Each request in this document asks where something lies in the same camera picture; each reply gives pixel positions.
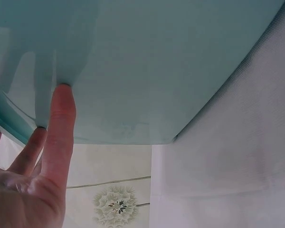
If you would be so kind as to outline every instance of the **hand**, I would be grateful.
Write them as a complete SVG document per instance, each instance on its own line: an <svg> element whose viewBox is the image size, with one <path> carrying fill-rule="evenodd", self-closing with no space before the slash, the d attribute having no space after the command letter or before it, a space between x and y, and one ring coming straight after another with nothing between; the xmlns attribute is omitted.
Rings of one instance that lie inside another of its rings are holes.
<svg viewBox="0 0 285 228"><path fill-rule="evenodd" d="M37 128L12 165L0 169L0 228L62 227L75 118L71 88L60 85L53 94L48 133Z"/></svg>

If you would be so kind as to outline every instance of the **teal glass panel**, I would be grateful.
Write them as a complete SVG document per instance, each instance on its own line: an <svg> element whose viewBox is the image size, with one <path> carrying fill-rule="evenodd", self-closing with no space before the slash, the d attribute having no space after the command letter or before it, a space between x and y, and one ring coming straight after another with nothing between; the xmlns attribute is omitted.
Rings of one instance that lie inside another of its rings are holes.
<svg viewBox="0 0 285 228"><path fill-rule="evenodd" d="M0 129L26 143L57 84L76 143L170 143L283 0L0 0Z"/></svg>

